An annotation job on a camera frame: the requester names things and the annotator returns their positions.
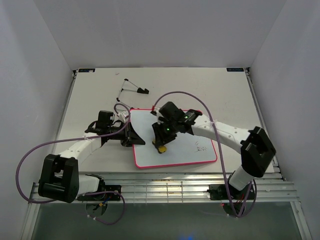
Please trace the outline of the yellow whiteboard eraser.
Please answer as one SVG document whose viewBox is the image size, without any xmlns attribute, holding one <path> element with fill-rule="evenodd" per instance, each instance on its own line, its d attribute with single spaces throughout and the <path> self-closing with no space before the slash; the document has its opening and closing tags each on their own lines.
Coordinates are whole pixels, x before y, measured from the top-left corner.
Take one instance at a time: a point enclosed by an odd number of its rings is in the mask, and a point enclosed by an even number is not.
<svg viewBox="0 0 320 240">
<path fill-rule="evenodd" d="M 159 154 L 163 154 L 167 151 L 166 146 L 161 141 L 156 141 L 155 139 L 153 139 L 152 144 Z"/>
</svg>

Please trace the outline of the pink framed whiteboard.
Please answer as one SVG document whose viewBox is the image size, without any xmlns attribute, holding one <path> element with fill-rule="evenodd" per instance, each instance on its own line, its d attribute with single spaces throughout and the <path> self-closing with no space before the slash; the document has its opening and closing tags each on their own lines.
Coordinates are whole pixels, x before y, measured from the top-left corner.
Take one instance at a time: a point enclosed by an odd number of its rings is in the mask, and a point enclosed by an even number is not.
<svg viewBox="0 0 320 240">
<path fill-rule="evenodd" d="M 214 163 L 218 160 L 214 143 L 211 139 L 178 133 L 175 140 L 165 145 L 166 151 L 158 153 L 152 140 L 155 139 L 152 124 L 157 119 L 150 109 L 132 109 L 130 123 L 144 145 L 133 145 L 133 158 L 137 168 L 163 168 L 184 165 Z"/>
</svg>

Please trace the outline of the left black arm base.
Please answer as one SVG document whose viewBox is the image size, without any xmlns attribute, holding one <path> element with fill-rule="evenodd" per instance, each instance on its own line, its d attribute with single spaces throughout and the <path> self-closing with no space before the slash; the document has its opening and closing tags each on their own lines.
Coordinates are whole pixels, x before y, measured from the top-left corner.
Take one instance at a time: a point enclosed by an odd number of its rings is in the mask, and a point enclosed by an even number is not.
<svg viewBox="0 0 320 240">
<path fill-rule="evenodd" d="M 122 186 L 121 185 L 105 185 L 103 187 L 99 187 L 98 192 L 117 192 L 121 193 Z M 97 195 L 79 195 L 77 197 L 78 201 L 96 201 L 96 202 L 103 202 L 105 200 L 108 201 L 120 201 L 121 198 L 116 193 L 103 193 L 103 194 L 97 194 Z"/>
</svg>

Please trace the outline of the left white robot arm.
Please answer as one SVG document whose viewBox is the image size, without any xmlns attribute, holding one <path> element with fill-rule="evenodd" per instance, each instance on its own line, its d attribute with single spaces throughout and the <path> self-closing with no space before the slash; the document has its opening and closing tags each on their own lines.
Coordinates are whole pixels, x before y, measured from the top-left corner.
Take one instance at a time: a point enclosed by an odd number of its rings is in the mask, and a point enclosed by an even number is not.
<svg viewBox="0 0 320 240">
<path fill-rule="evenodd" d="M 125 118 L 115 120 L 115 114 L 106 110 L 101 110 L 97 120 L 84 132 L 85 139 L 76 141 L 59 154 L 45 157 L 38 182 L 41 197 L 71 203 L 89 193 L 95 200 L 102 199 L 106 195 L 103 178 L 95 174 L 80 175 L 80 164 L 109 140 L 120 141 L 123 147 L 146 144 L 130 122 Z"/>
</svg>

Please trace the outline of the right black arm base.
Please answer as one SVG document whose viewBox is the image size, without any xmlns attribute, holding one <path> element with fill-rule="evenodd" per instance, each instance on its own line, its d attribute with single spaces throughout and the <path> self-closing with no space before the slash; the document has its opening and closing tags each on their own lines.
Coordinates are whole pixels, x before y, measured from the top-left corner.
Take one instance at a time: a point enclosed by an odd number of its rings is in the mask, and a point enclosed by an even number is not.
<svg viewBox="0 0 320 240">
<path fill-rule="evenodd" d="M 249 186 L 247 185 L 243 190 L 237 190 L 231 185 L 229 186 L 230 196 L 233 200 L 244 200 Z M 211 200 L 228 200 L 227 189 L 224 184 L 210 184 L 207 190 Z M 251 186 L 248 193 L 248 200 L 253 200 L 255 197 L 254 187 Z"/>
</svg>

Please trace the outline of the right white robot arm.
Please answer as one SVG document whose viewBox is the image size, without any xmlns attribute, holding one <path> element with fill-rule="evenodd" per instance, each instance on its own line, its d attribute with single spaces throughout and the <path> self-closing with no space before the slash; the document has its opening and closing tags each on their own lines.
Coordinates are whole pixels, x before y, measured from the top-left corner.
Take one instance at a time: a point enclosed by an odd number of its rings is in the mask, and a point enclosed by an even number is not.
<svg viewBox="0 0 320 240">
<path fill-rule="evenodd" d="M 237 128 L 219 121 L 212 121 L 199 110 L 183 111 L 169 101 L 161 108 L 153 107 L 151 114 L 157 121 L 152 124 L 158 153 L 165 151 L 165 145 L 176 139 L 179 133 L 204 137 L 225 145 L 241 156 L 241 165 L 227 180 L 226 194 L 237 199 L 244 188 L 255 178 L 262 178 L 276 155 L 276 149 L 266 131 Z"/>
</svg>

